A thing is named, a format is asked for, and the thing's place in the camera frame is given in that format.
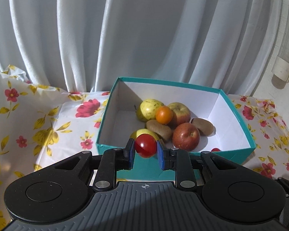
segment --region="teal box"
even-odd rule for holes
[[[114,147],[124,148],[131,133],[145,128],[136,117],[136,108],[145,99],[156,99],[168,105],[181,102],[191,112],[191,118],[209,120],[215,127],[210,136],[201,136],[199,145],[191,152],[211,151],[241,164],[255,149],[255,142],[230,99],[219,89],[193,84],[153,79],[120,77],[116,80],[101,123],[96,146],[99,154]],[[174,180],[174,171],[159,169],[157,157],[144,159],[135,155],[134,168],[119,171],[118,178],[129,180]]]

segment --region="crosshair mark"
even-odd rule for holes
[[[140,187],[147,189],[148,187],[151,187],[151,186],[149,186],[148,184],[142,184]]]

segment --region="white curtain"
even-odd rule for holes
[[[282,0],[0,0],[0,71],[101,91],[118,76],[249,95],[274,44]]]

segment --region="kiwi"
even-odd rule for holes
[[[196,128],[198,128],[200,134],[202,136],[209,136],[214,131],[214,126],[211,122],[202,119],[202,118],[194,118],[192,119],[192,124],[195,125]]]
[[[168,141],[171,139],[171,128],[166,125],[160,124],[157,120],[147,121],[146,128],[158,134],[164,141]]]

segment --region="orange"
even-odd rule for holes
[[[155,119],[160,124],[168,124],[173,117],[173,111],[167,106],[161,106],[155,113]]]

